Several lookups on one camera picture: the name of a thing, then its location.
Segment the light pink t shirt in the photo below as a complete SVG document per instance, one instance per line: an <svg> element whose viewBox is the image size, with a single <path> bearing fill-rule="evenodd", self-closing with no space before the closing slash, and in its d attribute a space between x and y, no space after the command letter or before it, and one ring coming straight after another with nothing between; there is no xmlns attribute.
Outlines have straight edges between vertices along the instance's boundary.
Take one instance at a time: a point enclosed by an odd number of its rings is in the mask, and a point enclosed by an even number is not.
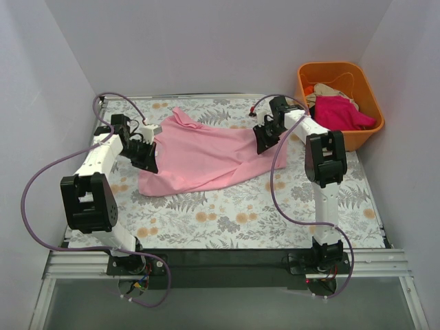
<svg viewBox="0 0 440 330"><path fill-rule="evenodd" d="M258 154L252 129L214 128L196 122L180 108L162 123L156 136L156 174L141 170L138 190L163 197L227 188L285 168L287 148Z"/></svg>

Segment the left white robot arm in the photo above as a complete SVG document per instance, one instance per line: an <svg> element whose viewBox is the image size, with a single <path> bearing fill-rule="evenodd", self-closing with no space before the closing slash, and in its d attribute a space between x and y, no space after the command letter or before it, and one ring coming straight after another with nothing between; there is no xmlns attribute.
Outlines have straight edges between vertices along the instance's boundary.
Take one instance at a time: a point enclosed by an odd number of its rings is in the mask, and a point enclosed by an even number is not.
<svg viewBox="0 0 440 330"><path fill-rule="evenodd" d="M69 228L108 246L112 256L124 257L122 266L128 273L138 275L145 270L146 258L138 252L138 239L118 222L118 206L108 178L118 156L129 159L135 168L158 173L154 138L162 128L143 122L137 132L141 138L135 139L130 121L117 114L111 116L110 126L99 126L93 135L96 148L88 152L74 175L61 179L60 190Z"/></svg>

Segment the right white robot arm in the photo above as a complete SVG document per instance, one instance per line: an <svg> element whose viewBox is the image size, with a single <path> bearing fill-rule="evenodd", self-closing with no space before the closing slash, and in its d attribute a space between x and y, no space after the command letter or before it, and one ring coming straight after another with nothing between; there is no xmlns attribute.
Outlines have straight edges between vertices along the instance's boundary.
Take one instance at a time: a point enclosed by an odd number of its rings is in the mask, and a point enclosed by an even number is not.
<svg viewBox="0 0 440 330"><path fill-rule="evenodd" d="M270 98L270 114L256 110L261 99L250 109L249 116L257 119L253 128L256 150L260 155L276 146L272 160L276 163L288 135L295 134L305 144L305 174L311 182L316 211L309 265L324 274L343 261L338 194L347 173L344 136L316 123L301 104L288 104L287 96L271 94Z"/></svg>

